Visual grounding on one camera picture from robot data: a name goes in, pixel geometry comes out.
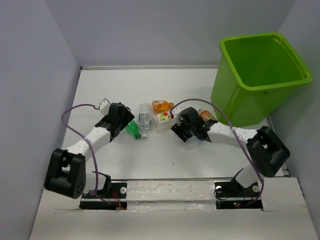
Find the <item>green plastic bottle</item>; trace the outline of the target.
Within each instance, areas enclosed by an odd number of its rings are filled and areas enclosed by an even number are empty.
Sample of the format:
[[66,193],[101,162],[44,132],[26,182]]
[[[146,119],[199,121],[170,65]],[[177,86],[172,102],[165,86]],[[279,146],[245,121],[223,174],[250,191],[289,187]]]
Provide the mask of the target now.
[[127,126],[125,127],[125,130],[127,131],[128,134],[133,136],[136,140],[139,140],[142,137],[139,131],[139,126],[134,120],[130,121],[127,124]]

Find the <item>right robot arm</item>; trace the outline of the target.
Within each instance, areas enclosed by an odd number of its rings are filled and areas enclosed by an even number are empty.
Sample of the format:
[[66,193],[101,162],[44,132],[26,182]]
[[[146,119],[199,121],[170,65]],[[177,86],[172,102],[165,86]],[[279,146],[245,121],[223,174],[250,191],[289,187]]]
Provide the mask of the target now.
[[264,179],[273,178],[291,154],[268,126],[245,129],[223,124],[216,119],[204,120],[193,107],[168,115],[176,121],[171,130],[183,142],[196,137],[209,143],[223,143],[239,147],[247,157],[248,166],[241,168],[231,181],[215,189],[214,195],[220,201],[245,198],[248,193],[253,202],[257,201],[264,190]]

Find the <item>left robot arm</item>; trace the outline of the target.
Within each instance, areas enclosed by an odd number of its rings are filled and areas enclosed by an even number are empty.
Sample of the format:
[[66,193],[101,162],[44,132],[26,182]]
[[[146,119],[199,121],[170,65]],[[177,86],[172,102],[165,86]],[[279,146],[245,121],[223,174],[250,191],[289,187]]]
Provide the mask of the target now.
[[66,126],[81,139],[66,149],[57,148],[52,152],[44,181],[46,190],[72,199],[82,194],[97,198],[110,194],[111,177],[98,171],[95,153],[111,143],[134,119],[134,115],[124,104],[111,103],[107,99],[93,108],[103,117],[87,135]]

